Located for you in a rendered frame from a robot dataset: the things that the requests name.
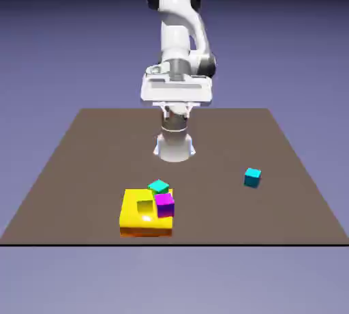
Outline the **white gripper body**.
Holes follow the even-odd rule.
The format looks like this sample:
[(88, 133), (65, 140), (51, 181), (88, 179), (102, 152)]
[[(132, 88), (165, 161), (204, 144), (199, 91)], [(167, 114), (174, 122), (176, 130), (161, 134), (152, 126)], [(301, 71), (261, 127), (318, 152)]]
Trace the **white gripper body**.
[(213, 99), (209, 77), (183, 75), (182, 81), (170, 80), (169, 74), (145, 74), (140, 98), (145, 102), (210, 103)]

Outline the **small green cube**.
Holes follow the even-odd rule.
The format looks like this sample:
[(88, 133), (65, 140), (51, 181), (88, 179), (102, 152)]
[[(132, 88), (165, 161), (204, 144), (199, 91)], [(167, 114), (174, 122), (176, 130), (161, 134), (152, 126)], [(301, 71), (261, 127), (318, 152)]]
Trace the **small green cube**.
[(154, 194), (166, 194), (169, 190), (169, 184), (165, 183), (162, 180), (155, 180), (154, 182), (151, 182), (147, 188)]

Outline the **small cyan cube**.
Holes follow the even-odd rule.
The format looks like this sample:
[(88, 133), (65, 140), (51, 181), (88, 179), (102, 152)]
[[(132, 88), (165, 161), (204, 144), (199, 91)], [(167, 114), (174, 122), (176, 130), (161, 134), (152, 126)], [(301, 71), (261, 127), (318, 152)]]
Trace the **small cyan cube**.
[(251, 188), (257, 188), (260, 183), (262, 171), (260, 169), (247, 168), (244, 175), (244, 185)]

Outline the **small magenta cube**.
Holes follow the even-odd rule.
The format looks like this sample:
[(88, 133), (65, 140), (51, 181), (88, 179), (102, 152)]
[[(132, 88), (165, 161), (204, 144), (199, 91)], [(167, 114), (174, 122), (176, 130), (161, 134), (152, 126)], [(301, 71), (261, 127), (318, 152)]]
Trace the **small magenta cube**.
[(173, 217), (175, 214), (175, 201), (170, 192), (155, 195), (157, 216), (159, 218)]

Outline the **small yellow cube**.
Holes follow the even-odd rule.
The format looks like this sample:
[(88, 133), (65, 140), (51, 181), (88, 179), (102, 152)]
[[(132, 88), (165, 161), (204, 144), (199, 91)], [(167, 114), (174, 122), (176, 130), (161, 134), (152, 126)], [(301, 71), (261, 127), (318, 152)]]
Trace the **small yellow cube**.
[(154, 213), (154, 202), (152, 199), (139, 200), (136, 202), (136, 205), (140, 215), (152, 215)]

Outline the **large yellow box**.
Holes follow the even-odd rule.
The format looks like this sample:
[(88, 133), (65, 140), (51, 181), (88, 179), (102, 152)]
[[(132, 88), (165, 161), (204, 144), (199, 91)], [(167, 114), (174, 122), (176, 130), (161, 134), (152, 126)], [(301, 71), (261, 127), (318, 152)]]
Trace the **large yellow box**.
[[(152, 199), (154, 213), (140, 215), (136, 202)], [(119, 215), (121, 237), (162, 237), (172, 235), (173, 217), (159, 218), (153, 193), (149, 189), (126, 189)]]

